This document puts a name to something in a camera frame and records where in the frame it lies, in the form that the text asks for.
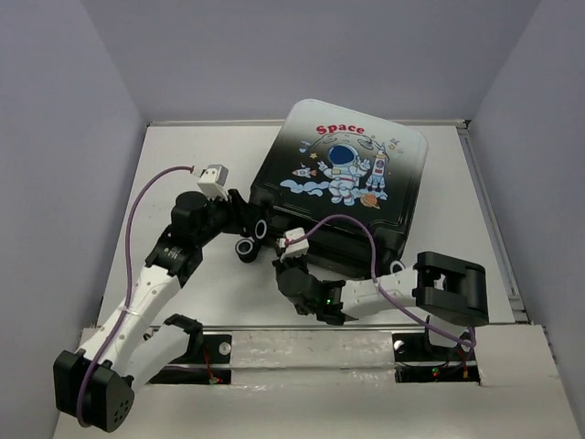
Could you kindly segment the black and white suitcase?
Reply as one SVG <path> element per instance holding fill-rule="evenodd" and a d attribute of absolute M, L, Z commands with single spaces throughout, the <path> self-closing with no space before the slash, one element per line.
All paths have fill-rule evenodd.
<path fill-rule="evenodd" d="M 350 277 L 390 273 L 414 217 L 429 144 L 419 131 L 328 102 L 297 102 L 250 185 L 269 235 L 310 230 L 308 259 Z"/>

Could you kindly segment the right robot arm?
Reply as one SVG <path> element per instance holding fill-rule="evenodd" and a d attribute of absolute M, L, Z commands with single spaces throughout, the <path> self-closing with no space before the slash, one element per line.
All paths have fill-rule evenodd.
<path fill-rule="evenodd" d="M 396 309 L 428 331 L 422 351 L 440 359 L 453 346 L 474 347 L 474 330 L 490 323 L 485 268 L 437 252 L 421 252 L 409 267 L 364 280 L 321 281 L 306 258 L 272 262 L 278 291 L 300 316 L 330 326 Z"/>

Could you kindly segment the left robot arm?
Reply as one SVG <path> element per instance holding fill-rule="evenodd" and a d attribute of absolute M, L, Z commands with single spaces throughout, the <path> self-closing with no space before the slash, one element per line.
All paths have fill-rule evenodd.
<path fill-rule="evenodd" d="M 127 276 L 118 307 L 76 351 L 64 350 L 56 358 L 58 410 L 84 428 L 118 429 L 138 388 L 173 360 L 191 361 L 201 353 L 203 327 L 195 319 L 174 314 L 152 336 L 145 333 L 202 263 L 204 247 L 222 233 L 234 234 L 243 237 L 244 253 L 252 256 L 267 229 L 265 213 L 236 189 L 218 198 L 180 194 L 144 267 Z"/>

